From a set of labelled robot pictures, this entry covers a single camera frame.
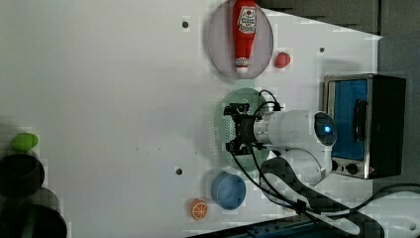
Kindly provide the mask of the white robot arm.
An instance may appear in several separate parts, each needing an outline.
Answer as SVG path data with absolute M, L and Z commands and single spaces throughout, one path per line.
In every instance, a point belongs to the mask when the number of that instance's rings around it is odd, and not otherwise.
M 236 164 L 239 156 L 253 156 L 256 150 L 275 154 L 255 163 L 254 184 L 268 199 L 344 238 L 419 238 L 419 193 L 414 190 L 392 191 L 386 186 L 361 204 L 349 206 L 316 189 L 333 168 L 337 129 L 328 114 L 249 110 L 248 103 L 225 106 L 223 115 L 233 120 L 235 130 L 226 150 Z

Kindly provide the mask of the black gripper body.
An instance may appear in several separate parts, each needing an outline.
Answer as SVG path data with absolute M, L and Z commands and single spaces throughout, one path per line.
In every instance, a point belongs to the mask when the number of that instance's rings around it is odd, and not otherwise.
M 251 144 L 256 138 L 254 134 L 255 117 L 253 115 L 239 115 L 235 118 L 236 138 L 238 144 Z

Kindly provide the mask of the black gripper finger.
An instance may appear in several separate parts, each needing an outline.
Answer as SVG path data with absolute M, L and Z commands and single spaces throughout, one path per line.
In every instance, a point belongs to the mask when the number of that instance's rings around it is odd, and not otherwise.
M 225 144 L 226 151 L 234 156 L 250 155 L 254 149 L 255 144 L 244 144 L 231 141 Z
M 229 103 L 224 108 L 224 115 L 247 114 L 250 110 L 249 103 Z

